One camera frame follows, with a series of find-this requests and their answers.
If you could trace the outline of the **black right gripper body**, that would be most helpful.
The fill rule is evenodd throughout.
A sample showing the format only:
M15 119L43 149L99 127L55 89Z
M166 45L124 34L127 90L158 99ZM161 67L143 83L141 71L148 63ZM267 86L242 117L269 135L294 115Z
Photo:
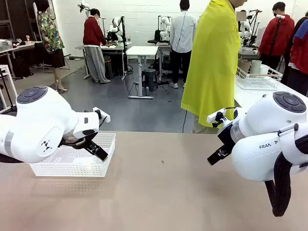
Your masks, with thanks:
M232 150L237 143L237 138L234 135L233 124L230 122L218 131L218 138L224 144L226 150Z

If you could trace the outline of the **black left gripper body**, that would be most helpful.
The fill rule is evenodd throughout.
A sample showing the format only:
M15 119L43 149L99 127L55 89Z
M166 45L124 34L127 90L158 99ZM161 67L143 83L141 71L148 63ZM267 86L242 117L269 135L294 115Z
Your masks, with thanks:
M76 138L72 133L68 133L62 137L59 147L96 147L97 144L92 140L97 134L98 132L95 132L93 129L82 131L81 138Z

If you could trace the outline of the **white perforated plastic basket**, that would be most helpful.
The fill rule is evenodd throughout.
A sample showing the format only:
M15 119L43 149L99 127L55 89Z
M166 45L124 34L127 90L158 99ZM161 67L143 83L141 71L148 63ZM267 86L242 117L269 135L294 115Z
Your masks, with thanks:
M30 167L37 177L103 178L115 150L116 134L99 133L93 141L107 152L108 157L104 162L84 149L63 146L44 161L30 164Z

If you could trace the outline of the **clear basket on side table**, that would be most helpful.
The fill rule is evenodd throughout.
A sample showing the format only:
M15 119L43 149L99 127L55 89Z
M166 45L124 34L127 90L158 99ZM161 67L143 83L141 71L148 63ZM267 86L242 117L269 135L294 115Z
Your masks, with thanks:
M267 75L250 77L250 72L246 74L237 67L235 83L244 90L276 90L281 79L282 74L272 68Z

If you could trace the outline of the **person in yellow poncho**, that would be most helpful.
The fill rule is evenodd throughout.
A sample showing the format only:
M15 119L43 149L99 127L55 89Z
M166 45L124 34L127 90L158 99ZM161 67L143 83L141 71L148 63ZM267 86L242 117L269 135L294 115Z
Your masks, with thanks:
M247 0L211 0L201 15L181 100L194 115L193 133L216 134L207 117L226 108L232 118L240 35L235 9Z

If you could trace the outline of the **grey plastic stool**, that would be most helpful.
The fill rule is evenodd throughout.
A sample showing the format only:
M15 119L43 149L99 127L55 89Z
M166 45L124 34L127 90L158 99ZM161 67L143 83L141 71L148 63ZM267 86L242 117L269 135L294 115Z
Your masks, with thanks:
M154 91L157 87L157 71L155 69L144 69L141 72L142 86L148 87L149 91Z

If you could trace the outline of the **grey work desk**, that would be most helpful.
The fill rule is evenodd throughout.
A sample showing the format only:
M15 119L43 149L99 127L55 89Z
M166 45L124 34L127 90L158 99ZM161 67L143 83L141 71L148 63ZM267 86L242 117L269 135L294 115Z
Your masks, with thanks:
M128 56L127 56L127 50L128 50L128 45L131 44L131 42L128 43L114 43L112 45L104 46L101 45L101 50L103 54L111 54L111 55L121 55L122 59L122 78L121 80L125 80L126 75L128 73ZM87 79L90 77L88 65L87 65L87 60L86 60L86 53L84 50L84 45L75 47L75 49L80 50L83 52L83 57L84 57L84 62L85 62L85 70L86 70L86 75L83 77L83 79Z

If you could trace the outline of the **person in dark red sweater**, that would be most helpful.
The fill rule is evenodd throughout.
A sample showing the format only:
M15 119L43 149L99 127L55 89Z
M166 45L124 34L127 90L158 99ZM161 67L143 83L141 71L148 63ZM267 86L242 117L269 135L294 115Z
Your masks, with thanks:
M87 66L95 83L107 84L111 80L105 76L104 57L101 44L107 45L104 34L99 25L100 11L90 9L90 15L84 23L83 45L86 54Z

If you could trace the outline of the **white standing desk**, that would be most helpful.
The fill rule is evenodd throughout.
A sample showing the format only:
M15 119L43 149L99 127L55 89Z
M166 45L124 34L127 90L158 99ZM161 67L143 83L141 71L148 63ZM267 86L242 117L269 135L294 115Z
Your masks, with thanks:
M127 50L127 56L137 56L138 57L138 82L134 84L138 85L138 93L136 96L129 95L130 99L147 99L152 100L152 96L143 96L142 95L142 64L141 57L144 58L145 63L148 56L156 56L158 52L157 46L132 46Z

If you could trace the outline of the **person in floral shirt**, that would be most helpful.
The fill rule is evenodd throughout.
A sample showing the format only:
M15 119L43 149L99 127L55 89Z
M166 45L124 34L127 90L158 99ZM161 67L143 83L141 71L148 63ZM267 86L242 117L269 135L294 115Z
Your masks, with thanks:
M50 56L51 65L54 69L55 86L60 93L67 92L63 87L60 69L64 67L64 44L55 22L48 14L50 8L48 0L34 0L37 8L38 28L42 36L42 43Z

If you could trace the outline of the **person in red blue jacket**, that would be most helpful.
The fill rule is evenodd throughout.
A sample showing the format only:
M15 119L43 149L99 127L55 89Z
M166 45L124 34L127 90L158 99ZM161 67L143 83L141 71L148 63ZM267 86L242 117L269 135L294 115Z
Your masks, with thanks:
M287 86L305 95L308 93L308 18L293 37Z

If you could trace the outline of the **person in white shirt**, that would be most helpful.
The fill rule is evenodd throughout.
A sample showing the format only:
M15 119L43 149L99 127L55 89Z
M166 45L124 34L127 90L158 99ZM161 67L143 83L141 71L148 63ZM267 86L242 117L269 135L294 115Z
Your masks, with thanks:
M178 88L179 69L183 68L183 82L186 82L194 35L197 28L197 19L188 13L190 8L189 0L180 0L179 16L173 19L170 29L170 46L171 46L171 67L172 82L170 86Z

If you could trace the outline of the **black office chair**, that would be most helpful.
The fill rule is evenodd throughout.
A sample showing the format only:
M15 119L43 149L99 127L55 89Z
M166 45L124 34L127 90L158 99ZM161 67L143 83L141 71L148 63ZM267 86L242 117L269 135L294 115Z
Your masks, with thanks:
M148 40L147 42L150 44L154 44L156 45L157 43L159 43L161 41L161 35L160 35L161 30L156 30L154 33L154 38L151 40Z

